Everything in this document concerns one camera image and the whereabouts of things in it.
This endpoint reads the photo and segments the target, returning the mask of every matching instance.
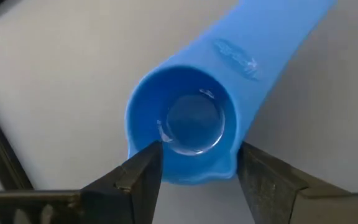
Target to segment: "gray surface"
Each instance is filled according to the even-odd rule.
[[[138,79],[236,1],[10,0],[0,9],[0,124],[38,188],[77,188],[126,158]],[[340,0],[248,140],[358,190],[358,1]],[[154,223],[253,223],[237,180],[163,184]]]

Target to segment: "clear liquid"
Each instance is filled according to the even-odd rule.
[[[163,110],[157,121],[161,140],[168,148],[187,156],[202,154],[223,134],[223,109],[208,90],[182,95]]]

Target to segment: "blue plastic tube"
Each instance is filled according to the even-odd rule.
[[[126,111],[129,157],[163,141],[163,180],[229,179],[280,72],[334,0],[246,0],[148,73]]]

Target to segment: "blue plastic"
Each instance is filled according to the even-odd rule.
[[[129,157],[164,141],[163,180],[236,173],[237,152],[291,55],[334,0],[246,0],[147,74],[126,111]]]

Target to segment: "blue cylinder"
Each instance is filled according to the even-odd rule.
[[[334,0],[246,0],[148,73],[126,110],[129,157],[163,142],[163,180],[236,173],[237,152],[280,72]]]

